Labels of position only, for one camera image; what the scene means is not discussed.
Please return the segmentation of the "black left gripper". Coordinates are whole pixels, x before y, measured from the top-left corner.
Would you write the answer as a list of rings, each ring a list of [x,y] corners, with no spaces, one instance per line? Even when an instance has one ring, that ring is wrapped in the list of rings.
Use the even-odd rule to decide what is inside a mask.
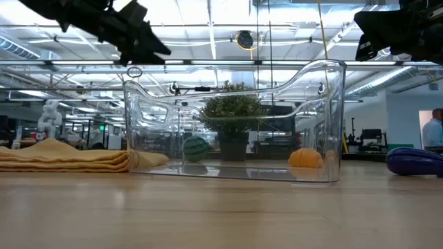
[[[144,22],[147,8],[131,0],[121,10],[113,8],[114,0],[58,0],[62,16],[58,19],[62,30],[73,25],[108,42],[121,52],[120,63],[164,64],[159,57],[171,50],[154,34],[150,22]]]

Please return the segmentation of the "orange toy pumpkin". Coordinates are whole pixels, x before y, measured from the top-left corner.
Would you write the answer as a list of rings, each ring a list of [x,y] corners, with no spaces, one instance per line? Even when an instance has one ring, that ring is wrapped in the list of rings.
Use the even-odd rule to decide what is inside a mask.
[[[292,167],[321,168],[322,156],[312,148],[300,148],[291,153],[288,164]]]

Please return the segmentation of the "potted green plant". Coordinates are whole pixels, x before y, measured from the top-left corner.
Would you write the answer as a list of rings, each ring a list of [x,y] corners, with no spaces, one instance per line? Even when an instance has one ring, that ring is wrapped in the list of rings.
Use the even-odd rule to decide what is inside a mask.
[[[256,94],[240,95],[251,88],[244,82],[225,82],[217,93],[221,96],[208,98],[199,113],[198,120],[205,128],[217,133],[221,160],[244,162],[249,130],[256,126],[256,118],[267,113]]]

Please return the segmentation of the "folded yellow cloth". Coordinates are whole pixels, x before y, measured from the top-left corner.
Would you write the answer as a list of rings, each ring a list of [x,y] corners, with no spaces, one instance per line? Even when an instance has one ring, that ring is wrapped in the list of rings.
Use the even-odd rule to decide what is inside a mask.
[[[0,147],[0,172],[128,172],[169,162],[164,154],[123,150],[79,150],[49,138],[23,149]]]

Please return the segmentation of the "person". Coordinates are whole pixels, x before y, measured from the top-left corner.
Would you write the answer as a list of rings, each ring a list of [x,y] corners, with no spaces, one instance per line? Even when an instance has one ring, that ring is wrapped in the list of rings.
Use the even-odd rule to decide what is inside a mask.
[[[443,147],[443,109],[432,110],[432,118],[422,129],[422,142],[425,150]]]

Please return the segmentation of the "green striped toy watermelon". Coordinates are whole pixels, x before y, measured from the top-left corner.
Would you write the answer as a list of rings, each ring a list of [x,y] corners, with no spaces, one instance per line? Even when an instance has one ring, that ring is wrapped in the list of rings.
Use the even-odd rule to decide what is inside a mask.
[[[210,151],[210,145],[199,136],[191,136],[183,142],[184,158],[191,163],[203,160]]]

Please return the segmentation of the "black metal table frame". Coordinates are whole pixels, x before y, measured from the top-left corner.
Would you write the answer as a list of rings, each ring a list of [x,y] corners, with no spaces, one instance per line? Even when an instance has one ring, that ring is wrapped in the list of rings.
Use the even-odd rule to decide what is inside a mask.
[[[443,163],[443,155],[423,150],[396,150],[387,154],[343,154],[342,160],[364,160],[386,162],[387,160],[402,160],[415,163]]]

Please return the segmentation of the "clear plastic tupperware container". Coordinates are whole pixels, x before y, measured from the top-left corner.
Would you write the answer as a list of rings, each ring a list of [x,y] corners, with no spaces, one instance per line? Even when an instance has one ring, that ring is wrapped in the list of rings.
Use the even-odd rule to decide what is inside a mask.
[[[276,82],[274,70],[234,71],[230,78],[212,86],[170,85],[170,94],[156,96],[138,82],[123,85],[127,148],[164,154],[169,162],[149,169],[130,169],[139,174],[164,174],[209,178],[238,178],[310,183],[336,182],[341,168],[345,64],[316,60],[287,73]],[[251,89],[240,95],[256,94],[267,113],[256,118],[249,130],[244,162],[221,160],[217,133],[198,120],[208,98],[221,96],[225,82],[244,82]],[[183,142],[191,136],[209,145],[207,156],[188,162]],[[315,149],[323,159],[321,168],[292,167],[292,152]]]

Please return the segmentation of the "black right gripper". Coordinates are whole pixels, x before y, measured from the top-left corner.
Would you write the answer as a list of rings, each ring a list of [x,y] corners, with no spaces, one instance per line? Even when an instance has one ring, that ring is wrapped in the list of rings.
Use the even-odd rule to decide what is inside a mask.
[[[361,11],[354,15],[363,31],[355,60],[363,62],[388,48],[416,61],[443,64],[443,0],[399,0],[393,11]]]

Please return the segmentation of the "purple toy eggplant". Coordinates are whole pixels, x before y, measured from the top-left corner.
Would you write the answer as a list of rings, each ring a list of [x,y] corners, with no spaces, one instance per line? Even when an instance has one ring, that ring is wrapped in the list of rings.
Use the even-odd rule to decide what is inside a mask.
[[[443,178],[443,155],[433,151],[399,147],[386,155],[386,166],[400,176],[436,175]]]

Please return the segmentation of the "black equipment stand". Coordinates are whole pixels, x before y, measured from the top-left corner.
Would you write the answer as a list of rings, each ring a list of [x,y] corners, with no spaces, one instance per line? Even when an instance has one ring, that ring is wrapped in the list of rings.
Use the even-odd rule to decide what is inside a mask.
[[[355,118],[351,118],[351,134],[345,136],[347,151],[352,154],[382,154],[387,151],[387,135],[381,129],[362,129],[356,136]]]

